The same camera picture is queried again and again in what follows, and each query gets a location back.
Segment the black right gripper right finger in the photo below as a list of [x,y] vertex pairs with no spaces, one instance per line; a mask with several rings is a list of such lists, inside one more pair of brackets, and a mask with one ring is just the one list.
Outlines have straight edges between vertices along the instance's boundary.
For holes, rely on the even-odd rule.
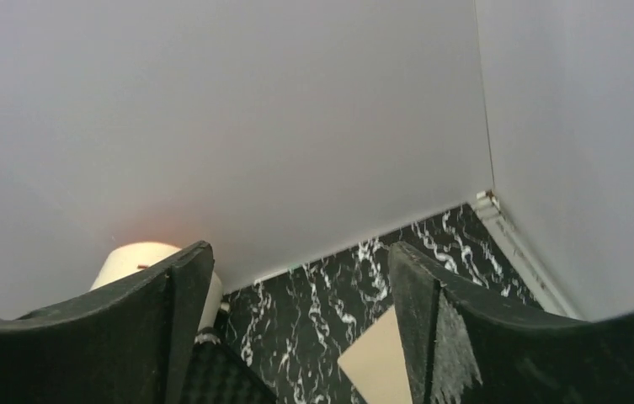
[[634,403],[634,312],[586,322],[474,284],[415,247],[388,267],[415,403]]

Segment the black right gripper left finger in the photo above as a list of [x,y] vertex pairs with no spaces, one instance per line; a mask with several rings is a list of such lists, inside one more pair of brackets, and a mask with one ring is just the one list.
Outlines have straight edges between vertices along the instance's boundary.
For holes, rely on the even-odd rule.
[[0,403],[176,403],[214,257],[196,242],[78,297],[0,319]]

